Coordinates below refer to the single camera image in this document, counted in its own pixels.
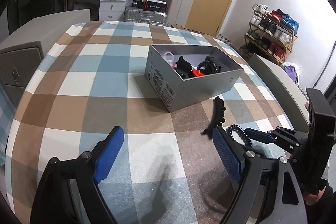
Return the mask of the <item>black hair claw clip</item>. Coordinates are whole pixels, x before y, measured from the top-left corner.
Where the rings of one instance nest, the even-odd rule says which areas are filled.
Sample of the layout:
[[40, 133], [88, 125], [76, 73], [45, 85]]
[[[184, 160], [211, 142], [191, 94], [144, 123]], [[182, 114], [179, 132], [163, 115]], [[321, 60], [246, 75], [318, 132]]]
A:
[[225, 123], [224, 114], [226, 111], [226, 107], [224, 106], [224, 100], [219, 96], [214, 99], [214, 112], [208, 127], [202, 132], [203, 135], [207, 135], [207, 137], [212, 140], [213, 139], [213, 131], [217, 127], [222, 127]]

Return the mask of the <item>plaid bed sheet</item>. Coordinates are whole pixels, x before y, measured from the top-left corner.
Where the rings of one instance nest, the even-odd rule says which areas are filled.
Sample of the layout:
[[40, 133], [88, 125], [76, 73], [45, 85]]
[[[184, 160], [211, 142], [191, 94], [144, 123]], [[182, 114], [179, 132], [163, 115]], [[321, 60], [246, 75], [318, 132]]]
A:
[[291, 123], [266, 84], [230, 46], [209, 36], [145, 23], [71, 26], [35, 71], [18, 104], [6, 151], [10, 206], [29, 223], [52, 157], [75, 159], [114, 126], [122, 149], [99, 187], [119, 223], [218, 223], [234, 190], [213, 142], [206, 100], [170, 113], [145, 77], [152, 44], [216, 46], [242, 68], [224, 94], [226, 125], [262, 131]]

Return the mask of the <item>wooden shoe rack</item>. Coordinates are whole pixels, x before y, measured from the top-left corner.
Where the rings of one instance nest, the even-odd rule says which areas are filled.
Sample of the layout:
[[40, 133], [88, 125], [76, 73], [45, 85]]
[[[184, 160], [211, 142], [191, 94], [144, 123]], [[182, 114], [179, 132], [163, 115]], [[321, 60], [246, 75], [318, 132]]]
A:
[[241, 55], [247, 60], [259, 55], [280, 66], [292, 52], [299, 23], [280, 9], [270, 11], [267, 5], [256, 3], [252, 11]]

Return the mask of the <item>silver suitcase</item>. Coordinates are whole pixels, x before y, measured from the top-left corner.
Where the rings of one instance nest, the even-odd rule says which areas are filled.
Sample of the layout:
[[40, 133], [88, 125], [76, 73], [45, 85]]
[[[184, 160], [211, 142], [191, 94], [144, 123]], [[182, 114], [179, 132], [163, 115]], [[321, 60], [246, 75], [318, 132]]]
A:
[[146, 11], [140, 8], [130, 7], [124, 12], [123, 20], [126, 22], [148, 23], [165, 25], [167, 14], [165, 12]]

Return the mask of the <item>white tall suitcase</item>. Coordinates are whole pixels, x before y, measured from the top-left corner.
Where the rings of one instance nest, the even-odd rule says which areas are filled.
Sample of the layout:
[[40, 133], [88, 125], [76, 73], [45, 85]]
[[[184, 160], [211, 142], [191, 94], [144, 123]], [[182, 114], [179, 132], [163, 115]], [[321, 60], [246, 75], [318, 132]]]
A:
[[166, 24], [185, 28], [194, 0], [165, 0], [167, 3]]

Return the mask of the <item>grey cardboard box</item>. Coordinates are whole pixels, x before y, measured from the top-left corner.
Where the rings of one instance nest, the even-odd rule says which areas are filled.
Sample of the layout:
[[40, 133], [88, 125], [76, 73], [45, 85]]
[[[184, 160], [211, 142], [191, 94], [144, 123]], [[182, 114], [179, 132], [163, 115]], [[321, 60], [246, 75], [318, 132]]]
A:
[[[174, 55], [174, 65], [163, 58]], [[189, 77], [188, 73], [211, 57], [220, 66], [218, 73]], [[214, 46], [152, 44], [149, 47], [145, 76], [169, 112], [194, 105], [232, 89], [243, 68]]]

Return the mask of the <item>black red flat box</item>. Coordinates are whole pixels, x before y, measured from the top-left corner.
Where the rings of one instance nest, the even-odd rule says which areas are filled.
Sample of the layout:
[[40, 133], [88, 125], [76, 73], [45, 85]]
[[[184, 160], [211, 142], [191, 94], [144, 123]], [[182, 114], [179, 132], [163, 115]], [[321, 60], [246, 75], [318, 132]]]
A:
[[146, 11], [166, 12], [167, 10], [166, 2], [158, 0], [133, 0], [131, 6]]

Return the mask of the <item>grey bed footboard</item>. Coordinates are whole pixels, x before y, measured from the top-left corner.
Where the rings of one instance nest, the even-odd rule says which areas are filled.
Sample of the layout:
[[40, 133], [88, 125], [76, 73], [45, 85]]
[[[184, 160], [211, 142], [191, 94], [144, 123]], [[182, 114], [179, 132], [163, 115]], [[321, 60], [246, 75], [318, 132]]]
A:
[[90, 9], [72, 10], [34, 18], [1, 42], [1, 50], [25, 43], [41, 42], [43, 52], [47, 53], [70, 26], [89, 22], [90, 13]]

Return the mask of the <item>red China badge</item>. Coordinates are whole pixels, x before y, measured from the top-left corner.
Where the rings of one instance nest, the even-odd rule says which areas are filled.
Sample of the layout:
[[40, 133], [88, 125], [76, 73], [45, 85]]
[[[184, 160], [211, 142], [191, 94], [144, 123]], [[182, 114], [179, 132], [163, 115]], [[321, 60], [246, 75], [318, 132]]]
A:
[[191, 72], [189, 73], [190, 78], [191, 77], [201, 77], [201, 76], [204, 76], [204, 74], [201, 71], [194, 69], [194, 68], [192, 68]]

